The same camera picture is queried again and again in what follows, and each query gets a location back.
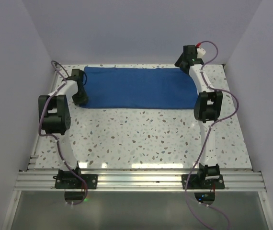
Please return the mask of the blue surgical cloth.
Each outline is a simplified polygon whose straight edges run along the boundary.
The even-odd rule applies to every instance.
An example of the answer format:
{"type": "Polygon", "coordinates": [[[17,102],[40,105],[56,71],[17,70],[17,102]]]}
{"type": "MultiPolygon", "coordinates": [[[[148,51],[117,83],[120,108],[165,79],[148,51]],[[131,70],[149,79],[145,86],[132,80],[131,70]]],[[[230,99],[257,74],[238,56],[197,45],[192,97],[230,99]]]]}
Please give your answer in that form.
{"type": "Polygon", "coordinates": [[[193,109],[193,79],[177,68],[85,67],[86,108],[193,109]]]}

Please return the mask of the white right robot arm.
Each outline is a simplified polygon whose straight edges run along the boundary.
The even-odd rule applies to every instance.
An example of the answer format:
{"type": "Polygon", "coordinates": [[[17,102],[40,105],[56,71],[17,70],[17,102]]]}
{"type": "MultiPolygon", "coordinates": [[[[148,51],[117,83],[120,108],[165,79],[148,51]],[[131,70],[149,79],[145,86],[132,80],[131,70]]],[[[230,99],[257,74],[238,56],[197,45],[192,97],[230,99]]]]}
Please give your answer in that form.
{"type": "Polygon", "coordinates": [[[221,113],[223,93],[214,89],[205,73],[202,60],[204,54],[205,50],[199,46],[185,45],[175,66],[192,78],[198,93],[193,114],[200,127],[202,147],[194,166],[197,168],[197,174],[191,175],[187,183],[197,183],[202,188],[208,188],[220,177],[213,124],[221,113]]]}

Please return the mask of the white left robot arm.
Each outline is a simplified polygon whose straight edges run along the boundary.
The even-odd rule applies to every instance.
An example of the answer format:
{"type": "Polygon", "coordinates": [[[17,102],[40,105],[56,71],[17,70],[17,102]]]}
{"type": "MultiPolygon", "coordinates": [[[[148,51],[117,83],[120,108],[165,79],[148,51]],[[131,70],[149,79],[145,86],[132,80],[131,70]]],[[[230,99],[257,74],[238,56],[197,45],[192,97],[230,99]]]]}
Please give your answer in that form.
{"type": "Polygon", "coordinates": [[[69,100],[73,100],[76,106],[88,103],[89,97],[84,89],[86,83],[86,73],[73,69],[71,76],[64,78],[56,90],[38,98],[39,136],[54,140],[60,160],[59,173],[68,174],[66,183],[72,188],[80,187],[83,177],[69,139],[71,116],[68,103],[69,100]]]}

